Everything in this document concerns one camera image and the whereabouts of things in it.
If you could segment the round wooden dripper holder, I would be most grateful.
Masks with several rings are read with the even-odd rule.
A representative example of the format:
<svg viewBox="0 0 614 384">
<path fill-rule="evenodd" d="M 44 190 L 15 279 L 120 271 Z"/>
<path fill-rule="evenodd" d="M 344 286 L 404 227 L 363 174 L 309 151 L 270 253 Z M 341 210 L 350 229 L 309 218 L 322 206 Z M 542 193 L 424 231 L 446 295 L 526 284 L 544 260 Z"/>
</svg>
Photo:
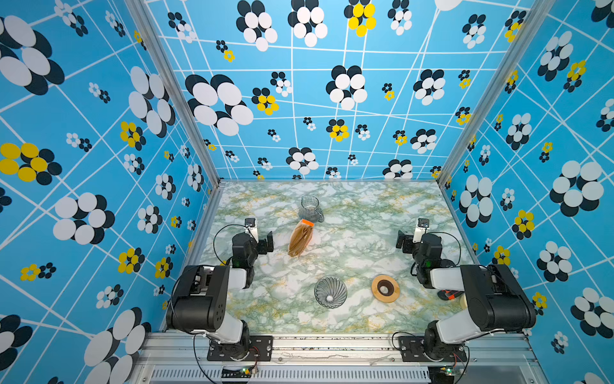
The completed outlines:
<svg viewBox="0 0 614 384">
<path fill-rule="evenodd" d="M 392 303 L 401 295 L 401 288 L 397 281 L 388 275 L 378 275 L 371 284 L 374 298 L 383 303 Z"/>
</svg>

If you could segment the clear glass carafe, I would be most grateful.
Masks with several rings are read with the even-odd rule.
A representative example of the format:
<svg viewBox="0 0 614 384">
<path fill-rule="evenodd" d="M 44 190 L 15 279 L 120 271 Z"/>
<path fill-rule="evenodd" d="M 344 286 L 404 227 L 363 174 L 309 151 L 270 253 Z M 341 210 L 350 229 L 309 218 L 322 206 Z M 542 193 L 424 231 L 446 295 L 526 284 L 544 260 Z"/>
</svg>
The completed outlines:
<svg viewBox="0 0 614 384">
<path fill-rule="evenodd" d="M 324 222 L 325 216 L 320 207 L 319 199 L 313 195 L 302 196 L 298 217 L 312 223 Z"/>
</svg>

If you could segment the ribbed glass dripper cone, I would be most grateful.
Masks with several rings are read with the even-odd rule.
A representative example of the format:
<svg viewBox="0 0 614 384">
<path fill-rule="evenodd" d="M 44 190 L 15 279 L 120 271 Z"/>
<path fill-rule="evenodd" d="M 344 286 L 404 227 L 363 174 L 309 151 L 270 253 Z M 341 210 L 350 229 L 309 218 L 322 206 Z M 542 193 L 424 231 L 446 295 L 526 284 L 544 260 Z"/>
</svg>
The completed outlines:
<svg viewBox="0 0 614 384">
<path fill-rule="evenodd" d="M 319 305 L 327 309 L 341 307 L 347 299 L 347 287 L 340 278 L 325 276 L 314 287 L 314 297 Z"/>
</svg>

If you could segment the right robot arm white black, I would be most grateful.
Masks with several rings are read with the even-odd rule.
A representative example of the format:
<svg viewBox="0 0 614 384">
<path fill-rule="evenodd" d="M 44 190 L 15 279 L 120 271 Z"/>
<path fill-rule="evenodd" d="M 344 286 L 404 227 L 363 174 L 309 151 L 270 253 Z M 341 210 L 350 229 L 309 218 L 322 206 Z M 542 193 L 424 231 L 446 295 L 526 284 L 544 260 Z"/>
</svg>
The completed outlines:
<svg viewBox="0 0 614 384">
<path fill-rule="evenodd" d="M 422 337 L 427 358 L 441 361 L 458 355 L 466 342 L 486 334 L 519 333 L 535 325 L 535 307 L 507 265 L 457 266 L 441 257 L 441 237 L 435 233 L 400 231 L 396 248 L 413 256 L 412 275 L 424 288 L 458 291 L 467 303 L 461 312 L 428 324 Z"/>
</svg>

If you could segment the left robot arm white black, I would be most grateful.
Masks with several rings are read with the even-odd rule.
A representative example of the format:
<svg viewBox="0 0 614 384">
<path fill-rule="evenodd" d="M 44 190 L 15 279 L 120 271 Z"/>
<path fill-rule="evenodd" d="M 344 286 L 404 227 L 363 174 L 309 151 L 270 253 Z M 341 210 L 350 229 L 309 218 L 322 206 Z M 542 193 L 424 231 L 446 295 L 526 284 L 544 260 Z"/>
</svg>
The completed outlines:
<svg viewBox="0 0 614 384">
<path fill-rule="evenodd" d="M 227 301 L 229 291 L 250 288 L 258 256 L 273 250 L 272 232 L 257 240 L 248 230 L 233 236 L 230 265 L 186 267 L 173 289 L 166 326 L 209 339 L 210 362 L 270 361 L 273 338 L 252 335 L 246 321 L 227 312 Z"/>
</svg>

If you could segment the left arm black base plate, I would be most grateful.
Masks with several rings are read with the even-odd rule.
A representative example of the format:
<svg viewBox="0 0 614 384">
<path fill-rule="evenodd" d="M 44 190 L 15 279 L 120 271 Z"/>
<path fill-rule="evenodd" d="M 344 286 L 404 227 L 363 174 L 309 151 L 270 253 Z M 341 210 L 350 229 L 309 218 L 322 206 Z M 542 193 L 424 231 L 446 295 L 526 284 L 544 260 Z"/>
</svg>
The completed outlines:
<svg viewBox="0 0 614 384">
<path fill-rule="evenodd" d="M 210 341 L 206 359 L 209 362 L 269 362 L 273 352 L 272 335 L 252 335 L 239 343 Z"/>
</svg>

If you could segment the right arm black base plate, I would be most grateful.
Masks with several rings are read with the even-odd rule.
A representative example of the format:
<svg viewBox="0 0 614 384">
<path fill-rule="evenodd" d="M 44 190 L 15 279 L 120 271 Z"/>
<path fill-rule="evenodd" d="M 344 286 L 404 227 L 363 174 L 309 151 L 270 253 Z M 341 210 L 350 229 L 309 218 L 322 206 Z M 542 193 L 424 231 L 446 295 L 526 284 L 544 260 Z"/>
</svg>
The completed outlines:
<svg viewBox="0 0 614 384">
<path fill-rule="evenodd" d="M 425 340 L 422 336 L 400 336 L 398 348 L 404 363 L 460 363 L 468 358 L 468 350 L 461 344 Z"/>
</svg>

